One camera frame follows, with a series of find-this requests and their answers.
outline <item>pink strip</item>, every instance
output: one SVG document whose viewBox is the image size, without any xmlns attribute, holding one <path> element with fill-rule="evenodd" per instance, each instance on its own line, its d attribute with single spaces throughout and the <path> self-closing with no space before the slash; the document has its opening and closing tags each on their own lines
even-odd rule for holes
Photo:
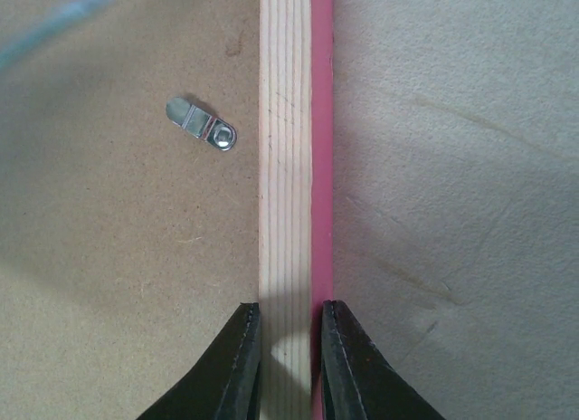
<svg viewBox="0 0 579 420">
<path fill-rule="evenodd" d="M 312 413 L 322 419 L 320 380 L 320 326 L 322 302 L 333 296 L 333 73 L 334 46 L 332 0 L 311 0 L 311 291 L 312 291 Z"/>
</svg>

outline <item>blue blurry stick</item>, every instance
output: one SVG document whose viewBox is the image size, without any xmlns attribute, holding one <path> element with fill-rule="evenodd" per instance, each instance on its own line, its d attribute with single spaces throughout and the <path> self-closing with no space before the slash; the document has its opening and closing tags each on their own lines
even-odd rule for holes
<svg viewBox="0 0 579 420">
<path fill-rule="evenodd" d="M 72 0 L 55 8 L 32 30 L 13 39 L 0 51 L 0 72 L 52 38 L 90 18 L 115 0 Z"/>
</svg>

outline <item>wooden frame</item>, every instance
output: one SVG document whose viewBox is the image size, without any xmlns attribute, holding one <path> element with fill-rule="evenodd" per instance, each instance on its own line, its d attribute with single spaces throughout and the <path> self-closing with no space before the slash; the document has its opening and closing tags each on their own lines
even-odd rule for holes
<svg viewBox="0 0 579 420">
<path fill-rule="evenodd" d="M 312 388 L 318 388 L 321 303 L 332 295 L 331 9 L 332 0 L 261 0 L 259 296 L 266 419 L 321 415 Z"/>
</svg>

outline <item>metal clip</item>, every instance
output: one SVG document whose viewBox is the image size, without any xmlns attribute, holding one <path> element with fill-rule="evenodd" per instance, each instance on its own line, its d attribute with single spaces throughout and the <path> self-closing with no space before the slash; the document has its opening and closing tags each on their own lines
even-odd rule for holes
<svg viewBox="0 0 579 420">
<path fill-rule="evenodd" d="M 166 115 L 187 133 L 221 151 L 229 150 L 237 141 L 237 132 L 232 126 L 181 97 L 167 102 Z"/>
</svg>

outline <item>pink painted edge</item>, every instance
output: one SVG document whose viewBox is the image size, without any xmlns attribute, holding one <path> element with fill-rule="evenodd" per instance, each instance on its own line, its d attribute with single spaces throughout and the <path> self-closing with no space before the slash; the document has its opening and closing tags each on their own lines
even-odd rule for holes
<svg viewBox="0 0 579 420">
<path fill-rule="evenodd" d="M 320 329 L 322 303 L 333 297 L 333 0 L 311 0 L 311 353 L 312 418 L 322 419 Z"/>
</svg>

